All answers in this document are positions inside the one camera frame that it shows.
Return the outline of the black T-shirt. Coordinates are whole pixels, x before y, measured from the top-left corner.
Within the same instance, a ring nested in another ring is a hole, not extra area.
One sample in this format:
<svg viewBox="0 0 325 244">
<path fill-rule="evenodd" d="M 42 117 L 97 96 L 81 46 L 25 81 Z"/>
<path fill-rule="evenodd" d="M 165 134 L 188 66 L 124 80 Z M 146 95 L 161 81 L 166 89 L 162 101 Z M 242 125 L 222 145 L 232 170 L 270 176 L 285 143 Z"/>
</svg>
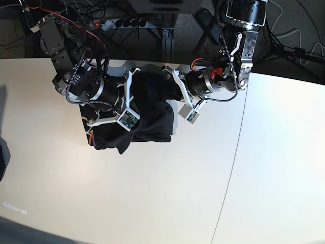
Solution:
<svg viewBox="0 0 325 244">
<path fill-rule="evenodd" d="M 104 124 L 90 128 L 87 140 L 97 150 L 116 148 L 123 154 L 132 142 L 171 142 L 173 134 L 174 111 L 168 100 L 181 100 L 181 91 L 173 78 L 164 75 L 137 72 L 132 77 L 132 109 L 140 119 L 131 131 L 117 123 Z"/>
</svg>

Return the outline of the grey power strip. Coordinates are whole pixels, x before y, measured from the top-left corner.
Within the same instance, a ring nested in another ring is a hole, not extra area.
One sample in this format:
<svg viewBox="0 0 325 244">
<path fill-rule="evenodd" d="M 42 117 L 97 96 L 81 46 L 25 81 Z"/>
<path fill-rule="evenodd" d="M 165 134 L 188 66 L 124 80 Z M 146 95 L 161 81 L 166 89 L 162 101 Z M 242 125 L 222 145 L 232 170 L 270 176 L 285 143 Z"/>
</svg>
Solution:
<svg viewBox="0 0 325 244">
<path fill-rule="evenodd" d="M 130 28 L 147 28 L 148 20 L 142 18 L 122 18 L 122 19 L 98 19 L 89 24 L 90 28 L 108 31 L 110 29 L 130 29 Z"/>
</svg>

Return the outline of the black tripod stand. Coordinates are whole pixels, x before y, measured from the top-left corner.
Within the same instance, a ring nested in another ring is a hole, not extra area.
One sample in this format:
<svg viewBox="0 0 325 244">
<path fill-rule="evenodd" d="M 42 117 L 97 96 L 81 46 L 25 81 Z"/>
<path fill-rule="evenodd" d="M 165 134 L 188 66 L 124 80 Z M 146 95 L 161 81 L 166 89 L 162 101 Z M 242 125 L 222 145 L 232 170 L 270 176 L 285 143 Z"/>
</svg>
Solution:
<svg viewBox="0 0 325 244">
<path fill-rule="evenodd" d="M 307 52 L 305 49 L 301 48 L 301 32 L 298 29 L 293 29 L 281 37 L 290 36 L 293 33 L 298 32 L 299 34 L 299 47 L 291 48 L 288 46 L 284 46 L 280 41 L 280 36 L 276 37 L 270 30 L 269 24 L 266 21 L 266 30 L 269 37 L 269 50 L 267 52 L 267 56 L 275 56 L 273 59 L 283 58 L 292 64 L 303 68 L 301 60 L 306 60 L 307 62 L 313 62 L 317 64 L 324 65 L 324 56 L 320 54 L 316 54 L 314 52 Z"/>
</svg>

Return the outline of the dark object at left edge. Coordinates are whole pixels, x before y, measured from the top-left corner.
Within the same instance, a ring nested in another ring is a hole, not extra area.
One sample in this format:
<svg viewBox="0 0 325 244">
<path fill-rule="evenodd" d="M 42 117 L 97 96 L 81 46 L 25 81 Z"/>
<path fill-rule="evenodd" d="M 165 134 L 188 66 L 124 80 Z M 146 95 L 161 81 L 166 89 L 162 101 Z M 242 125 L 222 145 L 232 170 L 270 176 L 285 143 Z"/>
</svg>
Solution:
<svg viewBox="0 0 325 244">
<path fill-rule="evenodd" d="M 7 143 L 1 138 L 1 180 L 4 178 L 6 168 L 10 162 L 11 154 Z"/>
</svg>

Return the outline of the aluminium frame post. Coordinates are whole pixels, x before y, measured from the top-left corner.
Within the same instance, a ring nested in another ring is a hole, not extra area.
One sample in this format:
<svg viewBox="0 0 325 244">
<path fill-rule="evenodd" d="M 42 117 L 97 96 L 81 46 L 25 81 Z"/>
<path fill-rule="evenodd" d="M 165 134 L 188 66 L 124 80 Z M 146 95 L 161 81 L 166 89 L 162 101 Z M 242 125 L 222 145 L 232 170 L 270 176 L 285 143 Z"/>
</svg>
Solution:
<svg viewBox="0 0 325 244">
<path fill-rule="evenodd" d="M 157 14 L 156 28 L 149 32 L 161 41 L 161 61 L 165 63 L 174 62 L 174 28 L 178 14 Z"/>
</svg>

